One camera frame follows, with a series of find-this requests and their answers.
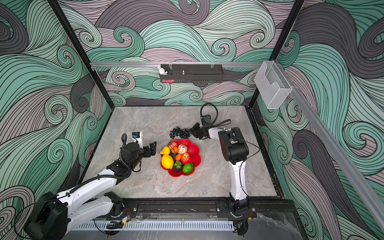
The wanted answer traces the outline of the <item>small yellow citrus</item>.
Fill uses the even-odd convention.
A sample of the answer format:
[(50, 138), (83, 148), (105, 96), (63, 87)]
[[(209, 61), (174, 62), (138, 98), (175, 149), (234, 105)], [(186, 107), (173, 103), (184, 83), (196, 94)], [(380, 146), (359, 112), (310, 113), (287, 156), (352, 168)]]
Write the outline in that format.
[(165, 146), (160, 152), (161, 155), (169, 155), (170, 153), (171, 149), (168, 146)]

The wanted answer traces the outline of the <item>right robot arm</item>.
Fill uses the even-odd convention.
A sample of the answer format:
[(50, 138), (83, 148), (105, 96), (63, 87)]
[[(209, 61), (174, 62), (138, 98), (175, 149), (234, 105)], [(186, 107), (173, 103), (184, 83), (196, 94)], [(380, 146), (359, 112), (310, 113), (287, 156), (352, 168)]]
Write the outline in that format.
[(243, 217), (250, 209), (245, 174), (249, 147), (240, 128), (205, 127), (196, 123), (192, 127), (191, 134), (200, 140), (208, 138), (220, 142), (223, 157), (230, 166), (230, 211), (236, 218)]

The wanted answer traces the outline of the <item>green lime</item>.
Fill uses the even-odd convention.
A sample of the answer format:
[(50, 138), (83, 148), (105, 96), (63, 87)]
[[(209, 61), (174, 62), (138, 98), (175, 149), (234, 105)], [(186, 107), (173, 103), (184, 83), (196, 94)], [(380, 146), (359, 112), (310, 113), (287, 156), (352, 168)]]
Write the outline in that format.
[(186, 163), (183, 166), (183, 173), (190, 174), (194, 170), (194, 165), (192, 163)]

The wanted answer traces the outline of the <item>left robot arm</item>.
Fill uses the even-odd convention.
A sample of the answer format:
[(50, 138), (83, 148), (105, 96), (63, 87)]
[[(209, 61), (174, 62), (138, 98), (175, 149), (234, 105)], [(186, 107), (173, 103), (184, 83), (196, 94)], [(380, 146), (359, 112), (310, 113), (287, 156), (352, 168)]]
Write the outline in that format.
[(157, 143), (147, 147), (139, 143), (123, 144), (120, 156), (106, 169), (77, 186), (58, 194), (48, 192), (35, 203), (23, 230), (32, 240), (61, 240), (67, 233), (99, 216), (123, 212), (122, 199), (113, 192), (96, 195), (131, 176), (143, 158), (157, 153)]

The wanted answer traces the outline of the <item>black grape bunch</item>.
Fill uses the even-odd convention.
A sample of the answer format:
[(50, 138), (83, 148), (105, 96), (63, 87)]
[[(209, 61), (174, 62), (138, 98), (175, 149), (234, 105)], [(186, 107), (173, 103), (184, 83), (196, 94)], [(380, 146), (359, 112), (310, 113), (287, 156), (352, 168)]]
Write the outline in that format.
[(170, 138), (175, 139), (176, 137), (181, 139), (188, 139), (191, 136), (190, 129), (181, 129), (180, 127), (173, 128), (169, 133)]

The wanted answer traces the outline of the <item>red apple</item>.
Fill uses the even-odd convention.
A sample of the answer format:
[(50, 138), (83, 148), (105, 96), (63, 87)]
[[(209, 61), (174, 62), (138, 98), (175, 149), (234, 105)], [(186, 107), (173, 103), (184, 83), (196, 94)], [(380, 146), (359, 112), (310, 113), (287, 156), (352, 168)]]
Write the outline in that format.
[(183, 165), (192, 163), (192, 158), (189, 153), (182, 154), (181, 162)]

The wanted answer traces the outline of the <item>yellow lemon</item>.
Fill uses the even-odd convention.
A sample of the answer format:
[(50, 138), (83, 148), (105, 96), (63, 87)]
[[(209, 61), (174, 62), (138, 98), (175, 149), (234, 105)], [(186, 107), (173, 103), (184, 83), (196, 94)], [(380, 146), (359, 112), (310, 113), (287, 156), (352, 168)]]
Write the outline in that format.
[(163, 168), (171, 170), (174, 166), (174, 159), (170, 155), (163, 155), (161, 160), (161, 165)]

